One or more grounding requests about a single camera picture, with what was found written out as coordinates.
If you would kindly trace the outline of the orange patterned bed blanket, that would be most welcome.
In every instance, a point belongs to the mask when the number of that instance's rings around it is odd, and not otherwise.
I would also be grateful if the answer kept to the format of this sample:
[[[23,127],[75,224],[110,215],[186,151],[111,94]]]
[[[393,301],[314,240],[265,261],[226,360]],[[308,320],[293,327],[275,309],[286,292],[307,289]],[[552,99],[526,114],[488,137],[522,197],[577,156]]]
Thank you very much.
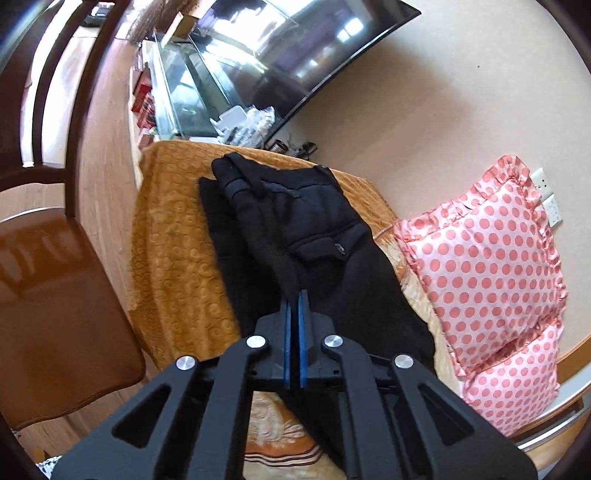
[[[158,368],[190,354],[206,360],[238,340],[238,321],[217,267],[197,181],[230,147],[159,141],[147,147],[131,235],[128,312],[142,348]],[[394,212],[369,180],[335,171],[353,209],[391,262],[404,295],[428,325],[437,375],[454,393],[455,376],[439,319],[394,241]],[[243,474],[247,479],[342,479],[301,422],[273,393],[253,396]]]

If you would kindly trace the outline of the black flat screen television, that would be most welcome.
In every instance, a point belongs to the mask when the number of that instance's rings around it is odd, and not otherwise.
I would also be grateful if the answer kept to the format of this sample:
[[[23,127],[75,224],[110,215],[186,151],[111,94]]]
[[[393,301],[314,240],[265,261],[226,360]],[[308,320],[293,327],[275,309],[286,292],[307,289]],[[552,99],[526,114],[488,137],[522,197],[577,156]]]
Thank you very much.
[[[191,38],[231,105],[273,108],[270,140],[353,60],[420,14],[404,1],[215,1]]]

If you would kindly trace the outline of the glass top tv cabinet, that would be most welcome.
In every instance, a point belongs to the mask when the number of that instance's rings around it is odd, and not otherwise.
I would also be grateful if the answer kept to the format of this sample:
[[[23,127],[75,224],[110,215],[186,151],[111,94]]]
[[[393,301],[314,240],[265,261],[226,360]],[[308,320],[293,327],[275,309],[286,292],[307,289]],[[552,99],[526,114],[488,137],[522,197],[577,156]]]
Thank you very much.
[[[211,39],[146,36],[141,59],[152,84],[161,140],[212,141],[262,148],[284,119],[270,99],[270,69],[252,52]]]

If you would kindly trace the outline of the black pants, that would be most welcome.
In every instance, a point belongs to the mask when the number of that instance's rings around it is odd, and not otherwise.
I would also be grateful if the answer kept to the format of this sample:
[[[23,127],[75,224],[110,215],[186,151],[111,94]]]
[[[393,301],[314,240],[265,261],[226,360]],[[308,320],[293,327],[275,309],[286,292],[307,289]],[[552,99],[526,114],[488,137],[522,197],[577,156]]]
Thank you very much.
[[[211,169],[198,193],[242,335],[304,291],[311,311],[368,353],[435,368],[433,335],[328,168],[279,170],[229,153]]]

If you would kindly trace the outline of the pink polka dot pillow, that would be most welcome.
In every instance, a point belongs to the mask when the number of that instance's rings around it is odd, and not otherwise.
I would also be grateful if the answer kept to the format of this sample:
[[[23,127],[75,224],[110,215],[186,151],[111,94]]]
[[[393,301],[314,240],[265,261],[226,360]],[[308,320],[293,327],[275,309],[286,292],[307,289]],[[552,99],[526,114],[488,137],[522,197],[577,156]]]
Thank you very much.
[[[468,380],[561,319],[568,296],[541,197],[517,156],[456,199],[394,222],[394,238]]]
[[[502,362],[465,384],[463,399],[485,420],[510,437],[537,418],[556,398],[560,321]]]

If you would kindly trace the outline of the dark wooden chair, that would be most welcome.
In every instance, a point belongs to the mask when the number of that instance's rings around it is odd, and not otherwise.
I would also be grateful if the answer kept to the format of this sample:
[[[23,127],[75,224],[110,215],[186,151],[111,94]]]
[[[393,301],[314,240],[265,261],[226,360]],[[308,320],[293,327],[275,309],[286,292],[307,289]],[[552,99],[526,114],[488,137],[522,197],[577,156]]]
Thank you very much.
[[[1,223],[1,420],[18,431],[68,415],[138,383],[140,346],[78,219],[78,166],[92,95],[127,3],[106,17],[76,89],[63,165],[42,156],[47,96],[67,44],[92,3],[70,15],[43,64],[34,93],[32,161],[21,150],[21,107],[35,51],[59,11],[50,1],[5,2],[1,50],[1,188],[62,185],[64,203]]]

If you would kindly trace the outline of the white wall socket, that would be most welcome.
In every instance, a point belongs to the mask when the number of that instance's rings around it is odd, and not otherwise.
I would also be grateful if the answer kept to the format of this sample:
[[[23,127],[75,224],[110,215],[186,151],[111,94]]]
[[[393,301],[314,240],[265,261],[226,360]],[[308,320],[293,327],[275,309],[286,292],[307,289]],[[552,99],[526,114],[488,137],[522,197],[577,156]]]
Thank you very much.
[[[538,168],[531,174],[536,189],[538,190],[542,205],[548,217],[549,226],[554,228],[558,226],[563,218],[559,209],[559,205],[554,195],[553,189],[549,184],[549,180],[543,168]]]

